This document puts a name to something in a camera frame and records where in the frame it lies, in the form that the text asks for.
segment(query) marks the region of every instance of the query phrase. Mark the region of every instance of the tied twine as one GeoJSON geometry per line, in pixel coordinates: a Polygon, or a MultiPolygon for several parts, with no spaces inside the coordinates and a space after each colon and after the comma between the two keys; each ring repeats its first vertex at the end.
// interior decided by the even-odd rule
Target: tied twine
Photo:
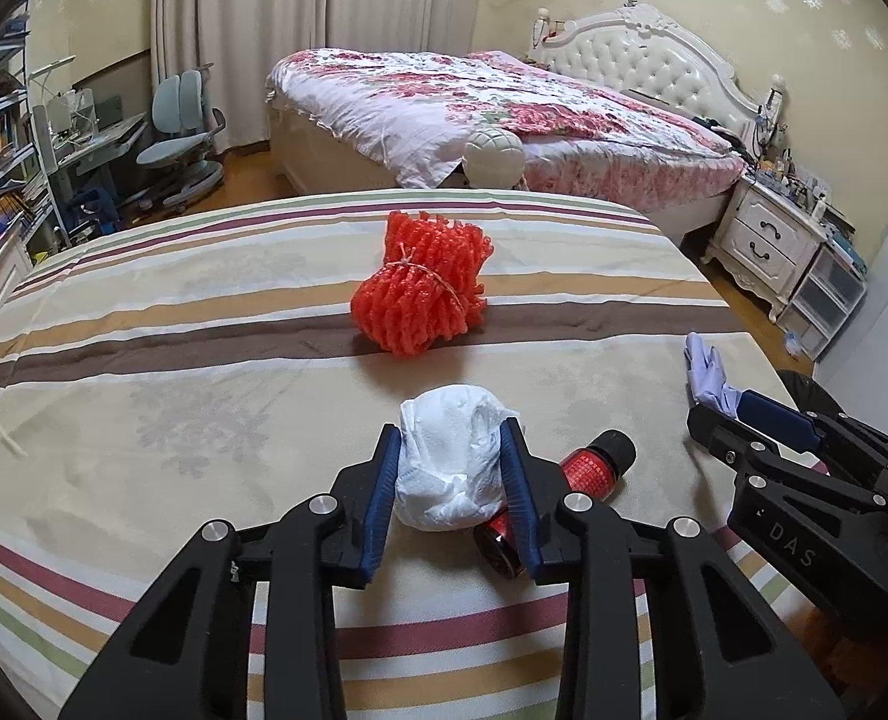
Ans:
{"type": "Polygon", "coordinates": [[[399,245],[399,247],[401,247],[401,259],[398,260],[397,262],[386,263],[383,266],[383,268],[380,269],[381,271],[383,271],[384,268],[392,268],[395,265],[403,265],[403,266],[406,266],[407,268],[417,268],[419,271],[423,271],[425,274],[433,276],[433,278],[435,278],[437,280],[437,282],[445,290],[447,290],[451,294],[451,297],[457,303],[457,307],[460,308],[462,311],[465,311],[464,303],[457,296],[457,292],[455,292],[454,287],[452,287],[450,284],[448,284],[447,280],[441,274],[438,274],[437,271],[432,271],[430,268],[427,268],[426,266],[419,265],[418,263],[412,263],[412,261],[410,261],[410,258],[412,258],[412,255],[414,254],[414,250],[411,250],[410,254],[408,254],[407,250],[404,248],[404,244],[399,243],[398,245],[399,245]]]}

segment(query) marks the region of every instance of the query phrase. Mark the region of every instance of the white ball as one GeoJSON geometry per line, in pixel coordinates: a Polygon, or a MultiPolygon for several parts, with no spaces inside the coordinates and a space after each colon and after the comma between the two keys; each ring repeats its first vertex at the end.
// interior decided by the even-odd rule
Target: white ball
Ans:
{"type": "Polygon", "coordinates": [[[475,189],[512,189],[524,175],[524,145],[513,132],[484,127],[471,135],[462,162],[475,189]]]}

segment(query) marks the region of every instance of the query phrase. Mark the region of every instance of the gray chair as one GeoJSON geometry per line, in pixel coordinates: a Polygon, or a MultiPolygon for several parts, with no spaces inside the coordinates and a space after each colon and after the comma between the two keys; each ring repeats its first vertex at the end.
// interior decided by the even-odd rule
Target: gray chair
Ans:
{"type": "Polygon", "coordinates": [[[209,67],[171,76],[154,94],[151,119],[154,127],[169,137],[145,148],[138,155],[137,164],[170,172],[128,199],[137,201],[142,209],[160,204],[183,213],[188,205],[204,199],[224,177],[220,162],[206,159],[214,151],[215,135],[227,127],[224,114],[210,105],[204,89],[202,71],[209,67]],[[207,127],[209,113],[214,121],[211,129],[207,127]]]}

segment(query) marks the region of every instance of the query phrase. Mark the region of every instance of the silver screw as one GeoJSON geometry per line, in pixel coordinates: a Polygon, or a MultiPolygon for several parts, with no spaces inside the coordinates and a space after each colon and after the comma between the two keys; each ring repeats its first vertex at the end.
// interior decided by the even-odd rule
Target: silver screw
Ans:
{"type": "Polygon", "coordinates": [[[594,501],[584,493],[570,493],[564,496],[564,505],[572,512],[586,512],[594,506],[594,501]]]}
{"type": "Polygon", "coordinates": [[[311,498],[308,508],[315,514],[330,514],[337,508],[337,498],[334,495],[316,495],[311,498]]]}
{"type": "Polygon", "coordinates": [[[692,520],[690,517],[678,517],[674,521],[674,531],[678,534],[678,536],[684,536],[684,538],[694,538],[700,533],[700,525],[697,524],[695,520],[692,520]]]}
{"type": "Polygon", "coordinates": [[[221,522],[220,519],[212,519],[201,528],[201,538],[204,541],[221,541],[223,538],[226,538],[227,533],[229,533],[227,523],[221,522]]]}

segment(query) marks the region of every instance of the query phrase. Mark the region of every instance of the striped tablecloth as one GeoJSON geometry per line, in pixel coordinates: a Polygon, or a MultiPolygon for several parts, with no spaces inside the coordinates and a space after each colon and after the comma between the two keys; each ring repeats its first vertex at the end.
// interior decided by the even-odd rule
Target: striped tablecloth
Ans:
{"type": "MultiPolygon", "coordinates": [[[[370,457],[399,403],[467,382],[522,413],[540,456],[624,430],[638,461],[614,505],[697,517],[783,618],[806,602],[723,527],[732,474],[687,438],[683,337],[730,380],[790,403],[697,269],[617,205],[499,191],[302,197],[166,221],[33,271],[0,310],[0,663],[54,717],[174,553],[212,517],[278,519],[370,457]],[[486,326],[416,360],[348,316],[385,217],[481,225],[486,326]]],[[[566,593],[499,579],[469,533],[392,521],[373,586],[337,591],[352,718],[553,717],[566,593]]],[[[654,691],[638,596],[646,715],[654,691]]],[[[262,715],[255,611],[249,713],[262,715]]]]}

